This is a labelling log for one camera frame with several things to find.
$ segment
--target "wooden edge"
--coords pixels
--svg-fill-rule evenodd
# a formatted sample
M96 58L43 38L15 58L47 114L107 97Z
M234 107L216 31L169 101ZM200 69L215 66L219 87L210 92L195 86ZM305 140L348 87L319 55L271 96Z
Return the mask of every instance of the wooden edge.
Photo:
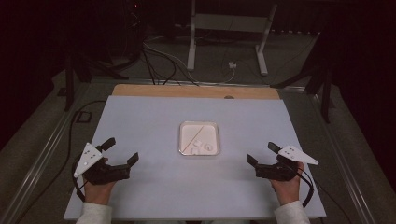
M117 85L114 88L112 95L266 99L266 100L280 99L276 89L272 89L272 88L158 86L158 85L132 85L132 84Z

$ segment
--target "black cable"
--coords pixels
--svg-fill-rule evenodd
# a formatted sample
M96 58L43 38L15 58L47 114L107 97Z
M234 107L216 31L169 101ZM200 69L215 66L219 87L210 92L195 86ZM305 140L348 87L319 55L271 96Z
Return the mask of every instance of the black cable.
M184 73L183 68L181 68L180 65L179 65L177 62L175 62L173 59L171 59L170 57L168 57L166 54L163 54L163 53L161 53L161 52L159 52L159 51L157 51L157 50L149 49L149 48L145 48L145 47L143 47L143 50L150 51L150 53L153 54L153 55L156 55L156 56L159 56L159 57L164 57L165 59L171 61L172 63L175 64L175 66L180 70L180 72L183 74L183 76L184 76L188 81L190 81L190 82L191 82L192 84L194 84L195 86L199 86L197 83L195 83L194 80L192 80L191 78L189 78L189 77Z
M230 47L227 47L225 50L224 50L224 53L223 53L223 57L222 57L222 59L221 59L221 64L220 64L220 72L223 74L223 64L224 64L224 60L225 60L225 55L227 54L227 51L228 51L228 49L229 49Z
M332 197L332 195L326 190L324 189L319 183L318 181L314 178L314 182L315 184L318 186L318 188L320 190L322 190L327 196L329 196L329 198L335 203L335 205L341 210L341 212L344 214L344 216L346 216L346 219L348 220L348 223L352 223L352 220L350 219L350 217L348 216L347 212L343 209L343 207Z
M306 174L306 176L308 176L308 178L309 178L309 181L305 178L305 177L303 177L302 175L300 175L298 172L295 172L294 170L293 170L293 168L291 168L289 165L287 165L285 162L283 162L283 161L280 161L286 168L288 168L288 169L290 169L291 171L293 171L297 176L299 176L308 186L309 186L309 191L308 191L308 194L306 195L306 197L305 197L305 200L303 201L303 207L306 207L306 205L309 203L309 201L311 201L311 198L312 198L312 196L314 195L314 184L313 184L313 182L312 182L312 179L311 179L311 177L309 177L309 175L304 171L304 170L302 170L302 169L300 169L300 170L302 170L303 171L303 174Z
M264 85L269 85L269 84L264 80L264 77L263 77L263 76L261 76L260 74L256 74L256 73L252 70L252 68L250 67L250 65L249 65L248 63L244 62L243 60L239 60L239 59L236 60L235 62L236 62L236 63L238 63L238 62L244 63L245 66L247 67L247 69L250 71L250 73L253 74L255 77L257 77L257 78L262 82L262 84L264 84Z
M154 72L154 74L156 74L157 76L162 77L162 78L165 79L165 81L164 81L164 83L163 83L163 85L165 85L166 82L168 82L170 79L172 79L172 77L176 74L176 71L177 71L176 63L173 62L173 61L171 61L171 60L170 60L170 62L171 62L172 65L173 65L173 72L172 72L172 74L171 74L170 76L168 76L168 77L165 77L165 76L162 76L161 74L159 74L159 73L154 69L154 67L152 66L152 64L151 64L150 61L146 61L145 63L148 64L148 66L152 69L152 71Z
M69 138L68 138L68 145L67 145L67 156L66 159L64 160L64 163L61 167L61 169L58 171L58 173L55 175L55 177L53 177L51 179L51 181L48 183L48 185L35 197L35 199L33 199L33 201L26 207L25 211L20 214L19 218L15 221L15 223L20 223L21 220L26 216L26 214L29 212L29 210L32 208L32 206L44 195L44 193L50 188L50 186L55 182L55 180L59 177L59 175L61 174L61 172L64 170L64 167L66 166L67 162L70 159L70 154L71 154L71 142L72 142L72 128L73 128L73 123L77 117L77 115L81 112L82 109L84 109L86 106L88 105L92 105L95 103L105 103L106 101L92 101L90 103L85 104L84 106L82 106L79 110L77 110L75 112L75 114L73 115L73 118L71 119L70 122L70 127L69 127Z
M71 175L72 175L72 181L73 181L73 185L74 185L74 187L75 187L75 189L76 189L76 194L77 194L77 196L78 196L83 202L85 202L85 196L84 196L84 194L83 194L82 191L81 191L81 188L84 187L85 184L80 188L80 187L78 186L77 179L74 178L74 172L76 171L76 168L77 168L77 166L78 166L78 162L79 162L79 159L81 158L81 156L82 156L82 152L79 153L78 156L77 156L77 157L75 158L75 160L73 161Z
M86 180L86 181L84 182L84 184L83 184L81 187L79 187L79 189L84 188L84 186L85 186L87 183L88 183L88 180Z
M152 75L152 73L151 73L151 68L150 68L150 66L149 66L149 58L148 58L148 56L146 55L146 52L145 52L145 51L142 50L142 52L143 52L143 56L144 56L145 59L146 59L146 65L148 66L148 72L149 72L149 75L151 76L152 84L155 85L154 75Z
M272 82L274 82L274 80L276 79L276 77L277 77L279 71L280 71L282 68L284 68L284 67L286 66L286 64L288 64L288 63L292 62L294 59L300 57L300 56L303 54L303 52L312 44L312 42L314 41L314 39L315 39L315 38L312 37L312 39L308 42L308 44L306 44L306 45L300 50L300 52L299 52L298 54L294 55L292 58L290 58L289 60L287 60L285 63L282 64L282 66L280 66L280 67L276 70L275 75L274 75L274 77L272 78L272 81L270 82L270 84L274 84L274 83L272 83Z

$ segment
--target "dark background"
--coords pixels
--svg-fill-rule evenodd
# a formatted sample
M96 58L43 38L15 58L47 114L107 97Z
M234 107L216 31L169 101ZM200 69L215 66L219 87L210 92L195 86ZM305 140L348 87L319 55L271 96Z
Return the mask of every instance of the dark background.
M99 14L93 11L93 2ZM109 34L122 35L118 33L123 26L120 24L124 13L122 1L112 2L115 5L108 11L101 11L108 1L1 1L3 131L0 148L52 91L50 79L64 70L64 53L70 46L83 50L95 60L105 60L110 53L124 53L117 46L117 36L108 38ZM263 1L252 1L251 7L238 7L247 1L224 2L202 0L197 10L219 10L220 4L222 13L254 16L261 14L255 4ZM176 35L174 23L189 23L189 1L141 0L136 3L139 8L130 10L139 17L140 27L148 23L169 38ZM396 177L392 174L396 158L392 146L396 134L396 106L393 105L396 3L386 0L278 3L273 32L280 35L288 31L306 35L321 32L304 67L323 60L333 65L333 84L340 87L346 104L396 189ZM136 45L129 47L126 53L138 53L139 40L134 33L130 38Z

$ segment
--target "table leg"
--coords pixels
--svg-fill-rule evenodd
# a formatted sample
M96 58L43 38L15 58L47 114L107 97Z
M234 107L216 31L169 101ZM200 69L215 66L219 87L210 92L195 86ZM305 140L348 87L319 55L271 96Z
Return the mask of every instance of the table leg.
M277 4L273 4L270 14L267 17L267 22L265 23L264 31L262 32L262 42L260 43L260 45L256 45L257 60L259 62L260 74L262 76L268 75L267 65L265 64L265 59L262 52L264 51L265 42L267 41L268 35L271 30L271 25L276 12L276 7Z
M195 67L195 0L191 1L191 36L187 70L193 71Z

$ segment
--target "hand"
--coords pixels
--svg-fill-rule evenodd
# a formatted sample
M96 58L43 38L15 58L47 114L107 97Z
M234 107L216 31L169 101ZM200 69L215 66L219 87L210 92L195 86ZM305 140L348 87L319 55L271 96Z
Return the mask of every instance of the hand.
M302 174L304 165L298 162L298 173ZM277 199L280 205L299 201L300 192L300 177L295 176L290 181L270 180L272 187L276 191Z
M111 190L113 190L116 182L107 183L104 185L93 185L87 182L84 185L85 189L85 202L86 203L96 203L101 205L107 205L110 200Z

